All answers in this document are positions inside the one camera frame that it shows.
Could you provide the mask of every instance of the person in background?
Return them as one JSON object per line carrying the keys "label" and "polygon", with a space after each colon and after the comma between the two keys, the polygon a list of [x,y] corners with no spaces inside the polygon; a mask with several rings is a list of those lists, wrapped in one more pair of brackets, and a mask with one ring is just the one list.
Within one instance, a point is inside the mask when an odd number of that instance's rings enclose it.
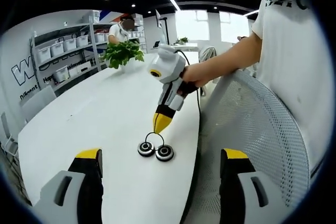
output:
{"label": "person in background", "polygon": [[134,18],[122,17],[120,22],[110,27],[109,43],[118,44],[128,40],[128,30],[134,30]]}
{"label": "person in background", "polygon": [[202,87],[259,62],[256,78],[287,106],[298,123],[316,171],[333,127],[333,70],[326,39],[305,0],[261,0],[252,34],[227,52],[186,68],[183,79]]}

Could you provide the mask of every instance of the monitor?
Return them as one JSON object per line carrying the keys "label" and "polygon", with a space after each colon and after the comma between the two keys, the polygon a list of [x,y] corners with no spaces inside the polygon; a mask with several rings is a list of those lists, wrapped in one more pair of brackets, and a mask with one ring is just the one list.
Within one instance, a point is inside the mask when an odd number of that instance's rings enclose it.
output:
{"label": "monitor", "polygon": [[155,10],[155,15],[156,15],[156,25],[158,26],[158,28],[162,28],[161,15],[158,12],[158,10]]}

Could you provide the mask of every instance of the black cable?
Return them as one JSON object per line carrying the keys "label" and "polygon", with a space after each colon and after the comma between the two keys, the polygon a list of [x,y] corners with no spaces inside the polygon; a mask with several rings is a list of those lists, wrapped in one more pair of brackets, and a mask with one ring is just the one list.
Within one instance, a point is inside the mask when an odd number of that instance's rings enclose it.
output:
{"label": "black cable", "polygon": [[149,136],[149,135],[151,135],[151,134],[156,134],[156,135],[159,135],[160,136],[160,138],[162,139],[162,147],[164,146],[164,139],[163,139],[163,136],[161,136],[161,134],[159,134],[159,133],[155,133],[154,131],[153,132],[150,132],[150,133],[148,133],[147,134],[147,136],[146,136],[146,138],[145,138],[145,144],[147,144],[147,137]]}
{"label": "black cable", "polygon": [[[184,56],[184,58],[186,59],[187,63],[188,63],[188,66],[190,66],[190,62],[187,58],[187,56],[184,54],[183,51],[181,50],[176,50],[175,53],[178,53],[178,52],[181,52]],[[200,98],[199,98],[199,93],[198,93],[198,89],[196,90],[196,93],[197,93],[197,105],[198,105],[198,112],[200,113],[200,117],[199,117],[199,120],[201,120],[201,105],[200,105]]]}

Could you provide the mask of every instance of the circular puck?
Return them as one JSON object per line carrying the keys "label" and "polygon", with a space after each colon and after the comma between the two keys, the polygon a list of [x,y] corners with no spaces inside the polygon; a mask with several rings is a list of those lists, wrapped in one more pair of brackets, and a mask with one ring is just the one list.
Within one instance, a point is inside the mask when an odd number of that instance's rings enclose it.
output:
{"label": "circular puck", "polygon": [[138,152],[143,157],[150,157],[154,154],[154,145],[151,142],[141,142],[138,145]]}
{"label": "circular puck", "polygon": [[158,160],[167,162],[174,157],[173,148],[169,145],[160,145],[159,148],[155,151],[156,157]]}

